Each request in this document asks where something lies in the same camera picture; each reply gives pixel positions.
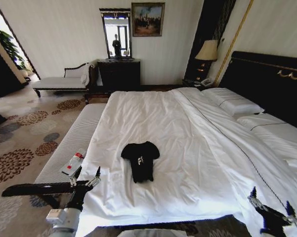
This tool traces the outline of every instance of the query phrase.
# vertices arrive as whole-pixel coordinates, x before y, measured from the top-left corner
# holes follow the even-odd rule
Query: white wall
[[[0,0],[0,8],[39,75],[107,58],[99,8],[131,8],[146,0]],[[163,36],[132,37],[142,84],[181,83],[203,0],[166,0]]]
[[[249,0],[237,0],[219,47],[219,59],[213,63],[209,76],[215,79]],[[254,0],[232,51],[247,51],[297,57],[297,0]],[[229,58],[219,76],[221,80]]]

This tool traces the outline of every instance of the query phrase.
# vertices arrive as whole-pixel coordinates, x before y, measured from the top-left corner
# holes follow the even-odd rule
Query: t-shirt logo
[[[144,163],[143,157],[138,158],[137,161],[138,161],[138,165],[141,165]]]

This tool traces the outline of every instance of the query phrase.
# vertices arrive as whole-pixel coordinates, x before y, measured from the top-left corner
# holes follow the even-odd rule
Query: red label
[[[79,157],[79,158],[83,158],[83,155],[81,155],[80,153],[76,153],[75,156]]]

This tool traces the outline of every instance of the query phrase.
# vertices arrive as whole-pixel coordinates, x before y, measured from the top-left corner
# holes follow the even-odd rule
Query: mirror
[[[100,8],[109,58],[131,58],[130,8]]]

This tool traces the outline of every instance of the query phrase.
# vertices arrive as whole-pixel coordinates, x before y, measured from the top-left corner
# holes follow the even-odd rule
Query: framed painting
[[[162,36],[164,2],[132,2],[133,36]]]

